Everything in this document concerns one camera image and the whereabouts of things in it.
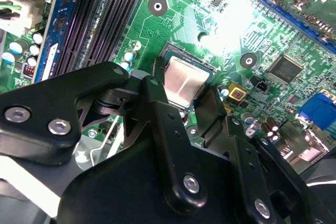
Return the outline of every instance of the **black ram slot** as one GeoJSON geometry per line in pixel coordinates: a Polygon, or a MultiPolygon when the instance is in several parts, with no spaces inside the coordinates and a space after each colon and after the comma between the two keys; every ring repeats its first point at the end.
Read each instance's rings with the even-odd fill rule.
{"type": "Polygon", "coordinates": [[[57,75],[74,70],[80,47],[87,38],[90,25],[96,14],[99,0],[77,1],[74,15],[70,21],[71,28],[68,30],[66,40],[62,45],[62,58],[59,61],[57,75]]]}
{"type": "Polygon", "coordinates": [[[114,34],[113,37],[109,34],[109,40],[111,40],[111,42],[104,44],[103,51],[99,55],[96,63],[110,61],[114,55],[114,52],[118,48],[120,39],[134,11],[134,8],[138,3],[138,0],[126,0],[126,2],[127,4],[122,6],[122,9],[117,13],[116,22],[112,24],[111,30],[114,31],[114,34]]]}
{"type": "Polygon", "coordinates": [[[83,66],[109,60],[137,2],[138,0],[108,0],[96,29],[99,35],[95,36],[90,45],[83,66]]]}

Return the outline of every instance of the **motherboard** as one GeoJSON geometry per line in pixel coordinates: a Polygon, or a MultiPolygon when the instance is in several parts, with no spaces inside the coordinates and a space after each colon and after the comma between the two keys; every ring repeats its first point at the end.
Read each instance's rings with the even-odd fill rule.
{"type": "MultiPolygon", "coordinates": [[[[193,103],[215,87],[247,137],[269,138],[297,172],[336,147],[335,0],[53,3],[54,9],[45,12],[45,21],[53,16],[52,26],[44,35],[35,81],[107,60],[129,73],[153,73],[159,58],[165,66],[167,97],[180,110],[194,144],[202,146],[203,139],[193,103]],[[293,135],[299,146],[291,142],[293,135]]],[[[22,37],[33,44],[37,30],[22,37]]],[[[8,34],[4,51],[17,40],[8,34]]],[[[30,84],[32,75],[28,78],[22,67],[30,54],[27,50],[15,63],[3,57],[0,92],[30,84]]],[[[114,119],[84,135],[104,141],[114,119]]],[[[117,129],[108,144],[113,144],[117,129]]]]}

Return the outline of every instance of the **electrolytic capacitor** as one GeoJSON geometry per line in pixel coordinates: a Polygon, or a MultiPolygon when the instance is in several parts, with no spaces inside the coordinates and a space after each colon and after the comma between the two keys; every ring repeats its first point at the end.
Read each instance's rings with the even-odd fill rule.
{"type": "Polygon", "coordinates": [[[125,69],[126,71],[130,71],[131,70],[131,67],[130,65],[127,63],[127,62],[123,62],[122,64],[120,64],[120,66],[125,69]]]}
{"type": "Polygon", "coordinates": [[[133,61],[134,58],[137,56],[137,53],[135,51],[128,51],[124,54],[125,61],[133,61]]]}
{"type": "Polygon", "coordinates": [[[29,47],[29,52],[31,55],[39,55],[40,53],[40,46],[38,44],[32,44],[29,47]]]}
{"type": "Polygon", "coordinates": [[[24,39],[18,39],[17,41],[11,42],[9,44],[9,49],[16,55],[22,54],[24,51],[28,50],[29,44],[24,39]]]}
{"type": "Polygon", "coordinates": [[[2,54],[2,60],[6,62],[7,64],[11,65],[15,62],[15,56],[11,52],[4,52],[2,54]]]}
{"type": "Polygon", "coordinates": [[[279,126],[277,122],[274,120],[274,118],[272,117],[266,118],[266,123],[268,124],[268,126],[271,128],[272,131],[279,130],[279,126]]]}
{"type": "Polygon", "coordinates": [[[221,97],[227,97],[229,95],[229,90],[224,84],[218,85],[217,90],[219,91],[221,97]]]}
{"type": "Polygon", "coordinates": [[[255,121],[253,115],[249,112],[243,113],[240,118],[244,121],[244,123],[248,126],[252,125],[255,121]]]}
{"type": "Polygon", "coordinates": [[[276,140],[278,140],[279,139],[279,136],[278,135],[274,135],[273,137],[272,137],[272,140],[273,141],[276,141],[276,140]]]}
{"type": "Polygon", "coordinates": [[[36,67],[36,65],[37,65],[37,56],[35,56],[35,55],[31,55],[31,56],[27,57],[26,62],[27,62],[28,65],[30,65],[32,68],[36,67]]]}
{"type": "Polygon", "coordinates": [[[262,124],[260,125],[260,128],[263,130],[263,132],[264,132],[268,137],[274,135],[272,129],[268,126],[267,123],[262,123],[262,124]]]}
{"type": "Polygon", "coordinates": [[[41,45],[43,42],[43,34],[44,34],[44,28],[40,29],[39,31],[36,31],[33,33],[33,41],[34,43],[41,45]]]}

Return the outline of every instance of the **capacitor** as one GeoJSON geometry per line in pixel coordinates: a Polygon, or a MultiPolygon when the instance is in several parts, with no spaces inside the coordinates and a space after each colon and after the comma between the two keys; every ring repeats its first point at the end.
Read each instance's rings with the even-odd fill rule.
{"type": "Polygon", "coordinates": [[[31,55],[39,55],[40,53],[40,46],[38,44],[32,44],[29,47],[29,52],[31,55]]]}
{"type": "Polygon", "coordinates": [[[218,85],[217,90],[219,91],[219,95],[221,97],[227,97],[230,93],[224,84],[218,85]]]}
{"type": "Polygon", "coordinates": [[[22,54],[24,51],[28,50],[29,44],[24,39],[18,39],[17,41],[11,42],[9,44],[9,49],[16,55],[22,54]]]}
{"type": "Polygon", "coordinates": [[[26,62],[27,62],[28,65],[30,65],[32,68],[36,67],[36,65],[37,65],[37,56],[35,56],[35,55],[31,55],[31,56],[27,57],[26,62]]]}
{"type": "Polygon", "coordinates": [[[209,46],[212,43],[210,36],[206,32],[201,32],[197,39],[202,46],[209,46]]]}
{"type": "Polygon", "coordinates": [[[243,113],[240,118],[244,121],[244,123],[248,126],[252,125],[255,121],[253,115],[249,112],[243,113]]]}
{"type": "Polygon", "coordinates": [[[266,118],[266,123],[268,124],[268,126],[271,128],[272,131],[279,130],[279,126],[277,122],[274,120],[274,118],[272,117],[266,118]]]}
{"type": "Polygon", "coordinates": [[[262,123],[260,125],[260,128],[263,130],[263,132],[268,136],[273,136],[274,135],[274,132],[272,131],[272,129],[268,126],[267,123],[262,123]]]}
{"type": "Polygon", "coordinates": [[[44,28],[40,29],[39,31],[36,31],[33,33],[33,41],[34,43],[41,45],[43,42],[43,34],[44,34],[44,28]]]}
{"type": "Polygon", "coordinates": [[[15,62],[15,56],[10,52],[4,52],[2,54],[2,59],[9,65],[13,64],[15,62]]]}
{"type": "Polygon", "coordinates": [[[272,140],[273,141],[276,141],[276,140],[278,140],[279,139],[279,136],[278,135],[274,135],[273,137],[272,137],[272,140]]]}
{"type": "Polygon", "coordinates": [[[123,62],[122,64],[120,64],[120,66],[125,69],[126,71],[130,71],[131,70],[131,67],[130,65],[127,63],[127,62],[123,62]]]}
{"type": "Polygon", "coordinates": [[[124,54],[125,61],[133,61],[134,58],[137,56],[137,53],[135,51],[128,51],[124,54]]]}

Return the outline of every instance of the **mounting hole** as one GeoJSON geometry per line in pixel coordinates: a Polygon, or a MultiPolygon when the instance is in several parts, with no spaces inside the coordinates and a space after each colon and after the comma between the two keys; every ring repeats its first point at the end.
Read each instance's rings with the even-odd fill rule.
{"type": "Polygon", "coordinates": [[[175,117],[172,114],[168,114],[169,119],[174,120],[175,117]]]}
{"type": "Polygon", "coordinates": [[[256,167],[254,166],[254,164],[252,164],[252,163],[248,163],[248,165],[250,166],[250,168],[251,168],[252,170],[255,170],[255,169],[256,169],[256,167]]]}
{"type": "Polygon", "coordinates": [[[154,10],[156,10],[157,12],[162,10],[162,4],[161,3],[155,3],[154,4],[154,10]]]}
{"type": "Polygon", "coordinates": [[[124,104],[124,110],[126,111],[130,111],[130,110],[133,110],[134,109],[134,102],[126,102],[124,104]]]}
{"type": "Polygon", "coordinates": [[[252,58],[247,58],[245,63],[248,64],[248,65],[251,65],[253,63],[252,58]]]}

